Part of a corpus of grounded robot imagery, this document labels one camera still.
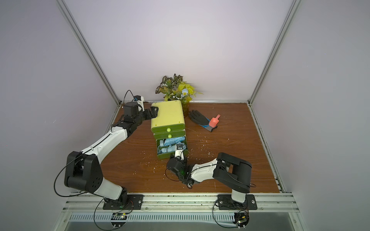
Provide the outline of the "dark green bottom drawer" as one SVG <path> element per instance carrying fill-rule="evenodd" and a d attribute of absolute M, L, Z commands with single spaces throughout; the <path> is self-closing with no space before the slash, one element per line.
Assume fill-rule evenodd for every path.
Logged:
<path fill-rule="evenodd" d="M 157 144 L 157 158 L 158 159 L 173 158 L 175 155 L 177 144 L 183 145 L 184 156 L 188 156 L 189 154 L 186 136 L 156 140 L 156 144 Z"/>

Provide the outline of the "dark green drawer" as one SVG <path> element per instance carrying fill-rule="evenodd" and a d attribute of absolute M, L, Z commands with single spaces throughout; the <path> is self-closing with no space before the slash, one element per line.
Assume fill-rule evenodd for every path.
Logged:
<path fill-rule="evenodd" d="M 163 132 L 163 133 L 154 133 L 154 138 L 156 140 L 163 140 L 163 139 L 170 139 L 170 138 L 177 138 L 186 136 L 186 131 L 171 131 L 171 132 Z"/>
<path fill-rule="evenodd" d="M 159 126 L 158 124 L 155 124 L 154 127 L 151 127 L 151 131 L 154 134 L 170 133 L 170 132 L 175 132 L 175 131 L 183 131 L 185 127 L 186 126 L 184 123 L 165 125 L 165 126 Z"/>
<path fill-rule="evenodd" d="M 186 136 L 156 140 L 156 144 L 157 144 L 157 158 L 158 159 L 173 158 L 175 155 L 177 144 L 183 145 L 184 156 L 188 156 L 189 154 Z"/>

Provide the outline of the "yellow-green drawer cabinet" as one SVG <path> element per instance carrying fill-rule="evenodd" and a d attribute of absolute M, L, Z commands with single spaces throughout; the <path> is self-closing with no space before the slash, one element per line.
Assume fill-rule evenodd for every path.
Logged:
<path fill-rule="evenodd" d="M 154 127 L 155 124 L 158 124 L 159 126 L 179 123 L 185 124 L 185 118 L 180 101 L 157 102 L 153 103 L 151 106 L 159 108 L 158 116 L 151 120 L 151 127 Z"/>

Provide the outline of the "dark green top drawer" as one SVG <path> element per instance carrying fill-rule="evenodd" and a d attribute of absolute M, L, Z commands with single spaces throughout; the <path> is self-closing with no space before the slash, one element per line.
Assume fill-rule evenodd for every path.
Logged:
<path fill-rule="evenodd" d="M 154 127 L 151 127 L 151 131 L 154 134 L 170 133 L 170 132 L 175 132 L 175 131 L 183 131 L 185 127 L 186 126 L 184 123 L 165 125 L 165 126 L 159 126 L 158 124 L 155 124 Z"/>

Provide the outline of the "light blue umbrella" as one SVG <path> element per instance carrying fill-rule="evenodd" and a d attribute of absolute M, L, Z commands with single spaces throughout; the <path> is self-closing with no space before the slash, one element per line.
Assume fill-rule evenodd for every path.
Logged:
<path fill-rule="evenodd" d="M 165 154 L 165 153 L 171 153 L 175 152 L 176 150 L 176 145 L 171 145 L 167 147 L 159 147 L 158 154 Z"/>
<path fill-rule="evenodd" d="M 160 144 L 161 144 L 162 147 L 171 146 L 173 144 L 183 142 L 185 139 L 186 139 L 185 136 L 175 137 L 175 138 L 167 138 L 167 139 L 162 140 Z"/>

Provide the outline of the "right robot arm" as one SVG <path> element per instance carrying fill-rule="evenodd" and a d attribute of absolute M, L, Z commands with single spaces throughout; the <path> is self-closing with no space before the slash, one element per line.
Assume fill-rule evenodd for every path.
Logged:
<path fill-rule="evenodd" d="M 238 157 L 219 153 L 214 160 L 188 165 L 188 159 L 175 156 L 167 163 L 167 170 L 178 177 L 188 188 L 207 180 L 217 180 L 232 190 L 231 199 L 244 203 L 251 189 L 252 164 Z"/>

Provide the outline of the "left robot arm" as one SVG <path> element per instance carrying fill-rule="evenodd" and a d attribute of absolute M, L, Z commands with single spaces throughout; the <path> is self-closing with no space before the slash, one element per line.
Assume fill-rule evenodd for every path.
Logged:
<path fill-rule="evenodd" d="M 66 187 L 95 194 L 117 203 L 127 203 L 127 189 L 105 179 L 101 163 L 144 121 L 156 118 L 159 109 L 155 106 L 144 109 L 141 100 L 128 102 L 123 109 L 124 114 L 112 125 L 107 134 L 82 151 L 73 151 L 68 155 L 64 178 Z"/>

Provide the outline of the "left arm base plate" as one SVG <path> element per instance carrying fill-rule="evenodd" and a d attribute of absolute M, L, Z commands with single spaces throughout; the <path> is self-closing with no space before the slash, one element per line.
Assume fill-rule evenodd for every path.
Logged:
<path fill-rule="evenodd" d="M 104 198 L 103 210 L 140 210 L 143 194 L 123 194 L 119 199 Z"/>

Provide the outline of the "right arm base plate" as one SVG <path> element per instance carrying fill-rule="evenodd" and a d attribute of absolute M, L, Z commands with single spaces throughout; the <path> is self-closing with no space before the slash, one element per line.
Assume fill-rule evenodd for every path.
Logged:
<path fill-rule="evenodd" d="M 243 203 L 234 201 L 230 194 L 219 194 L 217 205 L 220 210 L 257 210 L 257 202 L 253 194 L 246 194 Z"/>

